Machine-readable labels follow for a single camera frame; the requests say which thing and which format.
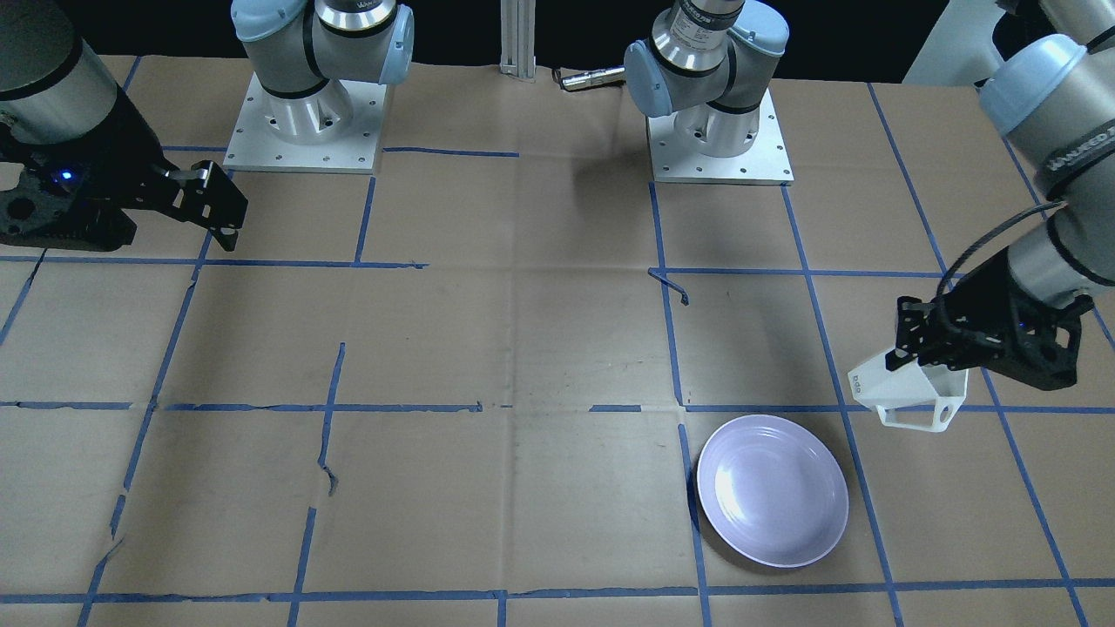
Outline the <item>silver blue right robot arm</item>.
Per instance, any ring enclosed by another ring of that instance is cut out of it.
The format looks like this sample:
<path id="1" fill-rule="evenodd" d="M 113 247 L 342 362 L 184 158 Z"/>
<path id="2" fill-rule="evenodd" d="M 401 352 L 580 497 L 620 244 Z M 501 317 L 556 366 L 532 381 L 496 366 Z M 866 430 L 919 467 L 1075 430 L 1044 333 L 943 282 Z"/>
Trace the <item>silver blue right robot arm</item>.
<path id="1" fill-rule="evenodd" d="M 401 1 L 4 1 L 3 249 L 114 253 L 142 212 L 227 253 L 266 168 L 370 173 L 416 20 Z"/>

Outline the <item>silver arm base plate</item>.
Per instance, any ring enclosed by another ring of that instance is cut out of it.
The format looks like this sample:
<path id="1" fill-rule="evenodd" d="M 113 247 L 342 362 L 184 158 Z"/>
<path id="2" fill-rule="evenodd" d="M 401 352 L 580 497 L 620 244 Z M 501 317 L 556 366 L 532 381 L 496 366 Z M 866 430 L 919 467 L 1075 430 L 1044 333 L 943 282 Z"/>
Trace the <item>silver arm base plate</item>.
<path id="1" fill-rule="evenodd" d="M 374 175 L 390 96 L 386 84 L 331 80 L 314 95 L 283 99 L 252 76 L 223 166 L 237 172 Z"/>
<path id="2" fill-rule="evenodd" d="M 648 118 L 657 183 L 780 185 L 795 181 L 770 91 L 744 114 L 709 104 Z"/>

